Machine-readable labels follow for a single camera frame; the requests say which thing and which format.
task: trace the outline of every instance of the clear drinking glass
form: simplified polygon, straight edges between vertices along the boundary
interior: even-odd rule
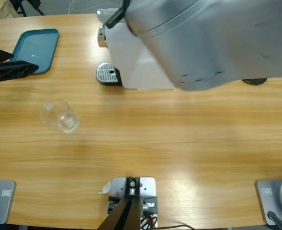
[[[44,123],[65,133],[73,132],[79,126],[79,116],[66,101],[55,99],[47,102],[41,109]]]

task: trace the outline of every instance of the wooden table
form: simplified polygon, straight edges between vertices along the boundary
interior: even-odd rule
[[[103,86],[99,25],[90,14],[0,20],[9,52],[24,31],[60,32],[48,73],[0,82],[0,180],[17,183],[9,223],[96,228],[108,180],[153,176],[160,226],[263,224],[255,182],[282,178],[282,79],[204,92]],[[80,115],[74,134],[41,123],[53,98]]]

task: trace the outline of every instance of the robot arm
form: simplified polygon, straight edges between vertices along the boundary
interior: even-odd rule
[[[282,77],[282,0],[133,0],[124,10],[116,22],[125,17],[183,90]]]

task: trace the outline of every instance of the black tripod leg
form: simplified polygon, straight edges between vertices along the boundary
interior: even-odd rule
[[[21,11],[22,11],[23,16],[24,16],[24,17],[27,17],[26,11],[25,11],[25,9],[24,9],[24,7],[23,7],[23,5],[22,5],[22,1],[21,1],[21,0],[18,0],[18,5],[19,5],[19,7],[21,8]]]
[[[36,11],[38,11],[41,15],[45,15],[39,8],[36,9]]]

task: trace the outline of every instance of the black cable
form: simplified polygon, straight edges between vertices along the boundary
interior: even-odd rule
[[[272,211],[267,213],[268,218],[270,218],[274,223],[282,230],[282,220],[279,219],[276,214]]]
[[[190,230],[195,230],[193,227],[191,227],[190,225],[187,225],[187,224],[180,224],[180,225],[175,225],[175,226],[168,226],[168,227],[155,228],[155,224],[156,224],[156,222],[157,222],[157,220],[158,220],[157,217],[154,217],[154,216],[145,217],[145,218],[143,218],[143,219],[141,220],[141,223],[143,223],[145,220],[147,220],[147,221],[146,221],[145,224],[143,224],[143,225],[141,226],[141,229],[142,229],[142,230],[175,229],[175,228],[183,228],[183,227],[187,227],[187,228],[189,228]]]
[[[180,224],[180,225],[169,226],[169,227],[161,227],[161,228],[152,228],[152,229],[148,229],[148,230],[175,229],[175,228],[183,228],[183,227],[187,227],[190,230],[195,230],[194,228],[192,228],[190,225],[187,225],[187,224]]]

